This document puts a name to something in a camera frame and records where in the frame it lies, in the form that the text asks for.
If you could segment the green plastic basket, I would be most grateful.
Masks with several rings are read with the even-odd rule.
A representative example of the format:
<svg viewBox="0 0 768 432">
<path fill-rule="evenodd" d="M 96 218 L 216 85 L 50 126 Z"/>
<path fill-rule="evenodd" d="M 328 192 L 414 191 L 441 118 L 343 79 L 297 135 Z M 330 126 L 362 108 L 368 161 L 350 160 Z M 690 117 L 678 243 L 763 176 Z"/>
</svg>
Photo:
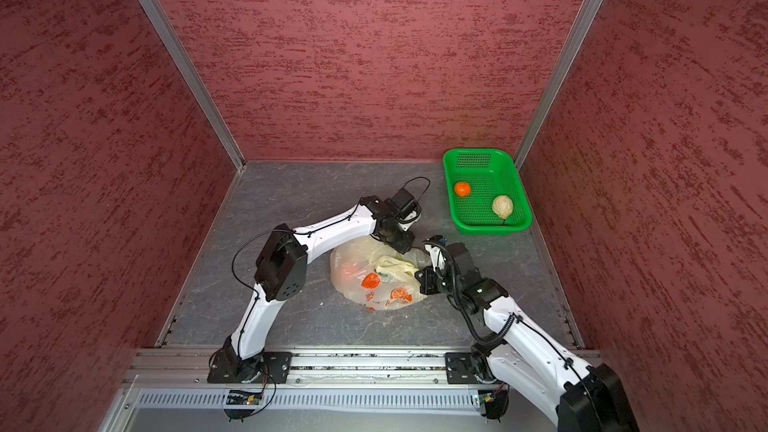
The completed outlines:
<svg viewBox="0 0 768 432">
<path fill-rule="evenodd" d="M 527 230 L 533 215 L 512 157 L 499 149 L 455 148 L 443 154 L 448 202 L 457 230 L 471 236 L 503 236 Z M 472 187 L 468 197 L 453 192 L 456 182 Z M 492 211 L 499 195 L 509 196 L 515 206 L 512 216 L 502 221 Z"/>
</svg>

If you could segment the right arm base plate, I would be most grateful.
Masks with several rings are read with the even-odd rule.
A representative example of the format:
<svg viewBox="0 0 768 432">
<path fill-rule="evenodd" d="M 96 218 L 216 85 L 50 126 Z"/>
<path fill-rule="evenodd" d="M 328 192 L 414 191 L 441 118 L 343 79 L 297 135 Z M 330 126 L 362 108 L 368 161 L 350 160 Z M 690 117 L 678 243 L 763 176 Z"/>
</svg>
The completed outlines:
<svg viewBox="0 0 768 432">
<path fill-rule="evenodd" d="M 447 382 L 451 385 L 497 384 L 487 357 L 477 351 L 448 352 L 444 355 Z"/>
</svg>

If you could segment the printed translucent plastic bag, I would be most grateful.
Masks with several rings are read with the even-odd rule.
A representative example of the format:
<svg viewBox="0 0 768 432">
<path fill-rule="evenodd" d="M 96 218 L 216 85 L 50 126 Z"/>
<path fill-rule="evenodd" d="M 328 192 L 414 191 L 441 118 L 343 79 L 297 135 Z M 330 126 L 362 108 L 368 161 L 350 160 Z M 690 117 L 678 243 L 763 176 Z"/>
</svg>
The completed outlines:
<svg viewBox="0 0 768 432">
<path fill-rule="evenodd" d="M 401 254 L 366 236 L 335 248 L 330 265 L 331 282 L 346 299 L 371 311 L 394 311 L 425 298 L 416 273 L 431 260 L 421 249 Z"/>
</svg>

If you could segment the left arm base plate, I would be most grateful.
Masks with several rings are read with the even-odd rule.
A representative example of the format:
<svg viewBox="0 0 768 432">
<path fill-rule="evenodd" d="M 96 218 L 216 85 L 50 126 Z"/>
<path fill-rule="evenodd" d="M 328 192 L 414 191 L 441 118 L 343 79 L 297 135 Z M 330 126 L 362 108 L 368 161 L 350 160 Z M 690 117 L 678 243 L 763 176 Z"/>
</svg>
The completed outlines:
<svg viewBox="0 0 768 432">
<path fill-rule="evenodd" d="M 284 384 L 290 370 L 291 352 L 263 352 L 241 359 L 233 351 L 220 349 L 209 362 L 207 382 L 210 384 L 255 384 L 273 379 Z"/>
</svg>

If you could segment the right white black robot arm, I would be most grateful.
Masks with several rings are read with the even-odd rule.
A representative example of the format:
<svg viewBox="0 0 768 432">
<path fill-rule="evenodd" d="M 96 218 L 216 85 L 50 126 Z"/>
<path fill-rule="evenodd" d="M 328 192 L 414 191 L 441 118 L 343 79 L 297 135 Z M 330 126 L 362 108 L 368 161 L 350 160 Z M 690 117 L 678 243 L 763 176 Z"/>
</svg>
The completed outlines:
<svg viewBox="0 0 768 432">
<path fill-rule="evenodd" d="M 503 382 L 546 415 L 559 431 L 637 431 L 628 397 L 607 364 L 593 366 L 559 344 L 523 312 L 495 280 L 475 270 L 425 267 L 416 279 L 431 294 L 443 293 L 472 324 L 483 315 L 492 331 L 478 336 L 483 357 L 473 374 Z"/>
</svg>

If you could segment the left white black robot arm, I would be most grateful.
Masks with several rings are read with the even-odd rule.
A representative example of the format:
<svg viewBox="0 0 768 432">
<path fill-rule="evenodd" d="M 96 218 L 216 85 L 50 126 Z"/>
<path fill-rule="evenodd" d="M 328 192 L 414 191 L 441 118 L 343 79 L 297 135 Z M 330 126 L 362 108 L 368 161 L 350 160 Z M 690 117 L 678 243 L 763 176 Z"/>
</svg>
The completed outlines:
<svg viewBox="0 0 768 432">
<path fill-rule="evenodd" d="M 410 228 L 421 212 L 417 199 L 400 189 L 384 200 L 362 197 L 349 210 L 315 224 L 291 228 L 282 223 L 267 232 L 253 282 L 241 283 L 252 292 L 249 305 L 235 331 L 210 356 L 207 382 L 245 384 L 266 379 L 267 336 L 284 303 L 304 287 L 314 259 L 361 237 L 378 239 L 405 253 L 415 240 Z"/>
</svg>

